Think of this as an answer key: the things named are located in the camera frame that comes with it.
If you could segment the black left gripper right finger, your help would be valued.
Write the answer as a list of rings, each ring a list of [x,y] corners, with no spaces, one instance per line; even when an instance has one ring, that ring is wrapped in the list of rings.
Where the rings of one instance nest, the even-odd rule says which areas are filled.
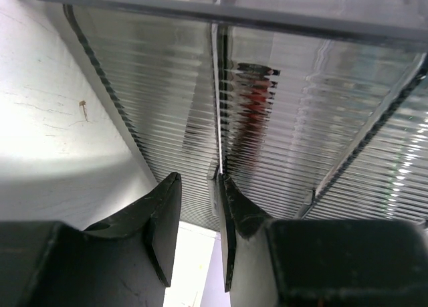
[[[276,219],[217,178],[232,306],[426,306],[427,236],[397,220]]]

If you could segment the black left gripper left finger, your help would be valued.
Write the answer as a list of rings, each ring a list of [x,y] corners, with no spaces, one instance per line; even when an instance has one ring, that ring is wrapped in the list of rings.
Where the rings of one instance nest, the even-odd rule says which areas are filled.
[[[79,230],[1,223],[2,306],[162,306],[171,285],[181,176]]]

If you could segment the clear acrylic makeup organizer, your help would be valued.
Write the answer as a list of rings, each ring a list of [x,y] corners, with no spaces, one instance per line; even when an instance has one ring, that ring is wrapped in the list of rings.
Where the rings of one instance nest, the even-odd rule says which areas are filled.
[[[427,224],[427,0],[36,0],[184,221],[214,178],[283,219]]]

